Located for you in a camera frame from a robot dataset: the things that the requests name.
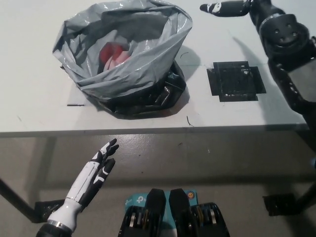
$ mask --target black tape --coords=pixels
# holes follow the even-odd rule
[[[207,75],[212,95],[220,102],[257,101],[257,94],[266,93],[258,67],[248,62],[214,63]]]

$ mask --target trash bag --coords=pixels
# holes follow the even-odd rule
[[[160,0],[97,3],[64,22],[53,55],[113,113],[158,111],[185,90],[174,59],[191,28],[188,13]]]

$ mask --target red object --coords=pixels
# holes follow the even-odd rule
[[[118,43],[106,43],[99,54],[100,63],[104,65],[104,70],[116,67],[129,58],[128,52]]]

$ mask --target teal box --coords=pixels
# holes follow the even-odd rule
[[[197,198],[197,192],[195,190],[184,190],[184,192],[187,194],[190,206],[197,205],[198,204],[198,198]],[[125,212],[130,206],[145,206],[146,197],[148,193],[142,193],[142,194],[134,194],[130,196],[125,201]],[[175,229],[176,225],[174,223],[174,220],[171,215],[170,205],[169,205],[169,195],[170,191],[164,192],[166,196],[166,208],[164,210],[164,216],[162,220],[162,230],[168,230],[168,229]]]

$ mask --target gray plastic bag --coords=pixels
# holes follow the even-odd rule
[[[115,102],[122,105],[142,97],[140,105],[130,104],[138,107],[138,111],[122,112],[138,114],[148,111],[139,106],[157,105],[156,100],[148,103],[144,99],[150,97],[151,89],[156,95],[157,90],[167,91],[164,81],[170,73],[174,73],[173,78],[183,79],[177,65],[172,72],[170,68],[191,28],[191,17],[167,2],[97,3],[64,22],[53,55],[83,93],[114,113],[120,113]],[[107,43],[123,45],[130,57],[112,69],[103,70],[99,54]],[[167,107],[156,106],[149,111]]]

